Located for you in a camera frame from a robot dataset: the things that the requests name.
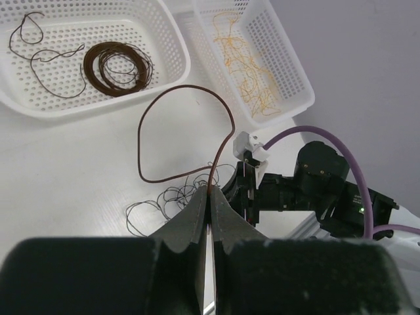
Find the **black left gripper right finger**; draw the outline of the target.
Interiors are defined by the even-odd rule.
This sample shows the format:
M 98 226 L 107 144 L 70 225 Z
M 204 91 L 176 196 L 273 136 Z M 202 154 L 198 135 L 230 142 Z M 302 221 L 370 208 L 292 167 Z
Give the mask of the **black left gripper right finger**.
M 414 314 L 395 262 L 372 241 L 273 239 L 209 197 L 217 314 Z

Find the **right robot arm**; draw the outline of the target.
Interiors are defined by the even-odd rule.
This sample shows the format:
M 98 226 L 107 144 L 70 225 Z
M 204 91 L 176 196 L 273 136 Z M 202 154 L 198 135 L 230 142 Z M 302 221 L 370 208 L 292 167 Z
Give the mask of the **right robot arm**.
M 291 177 L 260 174 L 263 165 L 250 151 L 222 188 L 231 208 L 251 226 L 262 211 L 310 211 L 320 228 L 334 238 L 361 238 L 366 207 L 357 185 L 347 181 L 350 165 L 320 141 L 305 144 Z

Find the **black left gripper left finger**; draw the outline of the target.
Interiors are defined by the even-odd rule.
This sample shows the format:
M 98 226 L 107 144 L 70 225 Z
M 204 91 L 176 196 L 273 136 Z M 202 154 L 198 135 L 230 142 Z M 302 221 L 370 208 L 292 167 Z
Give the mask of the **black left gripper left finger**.
M 148 237 L 29 238 L 1 267 L 2 314 L 201 314 L 207 190 Z

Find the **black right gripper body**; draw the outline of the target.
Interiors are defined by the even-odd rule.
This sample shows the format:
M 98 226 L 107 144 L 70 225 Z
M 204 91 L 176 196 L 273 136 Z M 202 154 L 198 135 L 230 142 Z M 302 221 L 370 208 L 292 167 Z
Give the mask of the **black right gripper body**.
M 255 210 L 255 170 L 245 162 L 237 162 L 234 173 L 222 187 L 222 192 L 233 210 L 251 226 L 259 223 L 259 210 Z

